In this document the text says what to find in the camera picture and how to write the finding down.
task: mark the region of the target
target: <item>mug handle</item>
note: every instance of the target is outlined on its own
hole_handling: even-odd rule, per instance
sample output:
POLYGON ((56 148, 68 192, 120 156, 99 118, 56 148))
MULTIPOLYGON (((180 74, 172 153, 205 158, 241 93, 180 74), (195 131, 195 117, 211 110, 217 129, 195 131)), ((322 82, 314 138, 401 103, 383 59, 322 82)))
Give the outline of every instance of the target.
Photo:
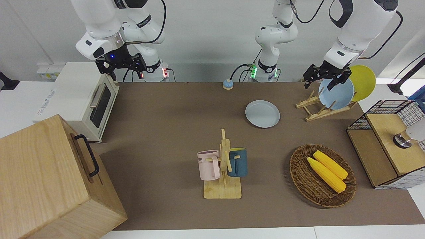
POLYGON ((214 165, 214 177, 220 176, 220 166, 218 165, 218 157, 217 156, 211 156, 213 158, 212 163, 214 165))

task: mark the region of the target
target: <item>metal handle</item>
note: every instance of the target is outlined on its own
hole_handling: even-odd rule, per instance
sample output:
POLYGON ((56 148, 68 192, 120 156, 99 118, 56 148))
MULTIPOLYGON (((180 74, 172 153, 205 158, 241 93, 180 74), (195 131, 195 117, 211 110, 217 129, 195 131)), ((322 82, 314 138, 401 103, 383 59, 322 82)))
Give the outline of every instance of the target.
POLYGON ((100 103, 100 99, 102 98, 103 92, 106 89, 106 84, 99 85, 97 87, 96 93, 94 94, 93 100, 90 103, 90 108, 97 108, 100 103))
POLYGON ((98 173, 99 173, 99 165, 97 164, 97 161, 96 161, 96 158, 94 157, 93 151, 91 150, 91 147, 90 147, 90 145, 88 144, 88 140, 87 140, 87 138, 86 138, 84 135, 82 135, 82 134, 79 134, 79 135, 75 136, 75 137, 74 137, 74 139, 75 139, 75 140, 78 140, 78 139, 83 139, 83 140, 84 140, 84 143, 85 143, 85 145, 87 146, 88 152, 90 153, 91 160, 93 160, 93 164, 94 164, 94 171, 93 171, 93 172, 91 172, 91 173, 89 173, 88 175, 89 175, 90 177, 93 177, 94 175, 96 175, 96 174, 98 174, 98 173))

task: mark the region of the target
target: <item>black handle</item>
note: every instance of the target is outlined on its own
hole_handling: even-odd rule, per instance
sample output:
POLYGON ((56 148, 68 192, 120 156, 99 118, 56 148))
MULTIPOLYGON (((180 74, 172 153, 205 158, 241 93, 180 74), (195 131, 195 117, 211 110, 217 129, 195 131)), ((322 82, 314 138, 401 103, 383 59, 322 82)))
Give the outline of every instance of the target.
POLYGON ((4 86, 0 90, 13 90, 19 84, 18 80, 11 80, 0 71, 0 80, 4 86))
POLYGON ((93 160, 93 164, 94 164, 94 171, 93 171, 93 172, 91 172, 91 173, 89 173, 88 175, 89 175, 90 177, 93 177, 94 175, 96 175, 96 174, 98 174, 98 173, 99 173, 99 165, 97 164, 97 161, 96 161, 96 158, 94 157, 93 151, 91 150, 91 147, 90 147, 90 145, 88 144, 88 140, 87 140, 87 138, 86 138, 84 135, 82 135, 82 134, 79 134, 79 135, 75 136, 75 137, 74 137, 74 139, 75 139, 75 140, 78 140, 78 139, 83 139, 83 140, 84 140, 84 143, 85 143, 85 145, 87 146, 88 152, 90 153, 90 157, 91 157, 91 159, 93 160))
POLYGON ((395 84, 388 84, 388 87, 392 92, 403 95, 403 91, 400 89, 401 85, 404 84, 410 77, 412 77, 418 70, 420 70, 425 65, 425 58, 423 58, 419 63, 417 63, 401 80, 395 84))
POLYGON ((331 16, 331 7, 334 4, 335 0, 332 1, 331 6, 329 7, 329 17, 331 18, 331 21, 339 28, 344 26, 344 24, 348 21, 348 19, 351 16, 351 13, 353 13, 353 1, 352 0, 338 0, 341 3, 341 6, 343 8, 343 14, 338 20, 335 20, 331 16))

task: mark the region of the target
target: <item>plate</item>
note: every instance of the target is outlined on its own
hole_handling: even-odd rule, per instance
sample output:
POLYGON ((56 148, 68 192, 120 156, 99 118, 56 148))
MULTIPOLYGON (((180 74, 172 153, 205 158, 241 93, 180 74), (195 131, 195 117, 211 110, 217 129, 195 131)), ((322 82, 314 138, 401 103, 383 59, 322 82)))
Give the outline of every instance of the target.
POLYGON ((248 121, 260 128, 270 128, 275 126, 280 118, 278 108, 265 100, 254 100, 245 108, 245 115, 248 121))
POLYGON ((337 110, 346 107, 354 95, 354 86, 350 79, 344 84, 338 84, 331 90, 328 90, 328 85, 331 79, 324 79, 319 86, 319 92, 323 88, 322 93, 319 95, 320 102, 329 108, 332 103, 336 100, 337 102, 330 108, 331 110, 337 110))
POLYGON ((376 85, 376 77, 373 71, 365 65, 350 66, 350 80, 353 82, 354 91, 352 101, 359 101, 368 97, 376 85))

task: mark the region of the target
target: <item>table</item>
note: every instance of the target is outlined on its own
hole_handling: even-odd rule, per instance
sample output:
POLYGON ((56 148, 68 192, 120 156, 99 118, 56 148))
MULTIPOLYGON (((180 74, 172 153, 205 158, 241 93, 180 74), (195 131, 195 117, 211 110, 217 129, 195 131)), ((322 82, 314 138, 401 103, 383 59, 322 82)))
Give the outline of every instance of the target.
POLYGON ((345 132, 360 107, 307 123, 294 107, 310 93, 302 83, 236 83, 230 91, 220 83, 120 86, 104 143, 93 146, 129 216, 117 230, 424 223, 408 191, 371 188, 345 132), (258 99, 280 110, 275 127, 259 129, 246 120, 245 106, 258 99), (242 199, 202 197, 195 155, 218 148, 221 128, 233 147, 248 151, 242 199), (318 209, 291 185, 290 155, 307 143, 334 149, 352 167, 358 188, 346 206, 318 209))

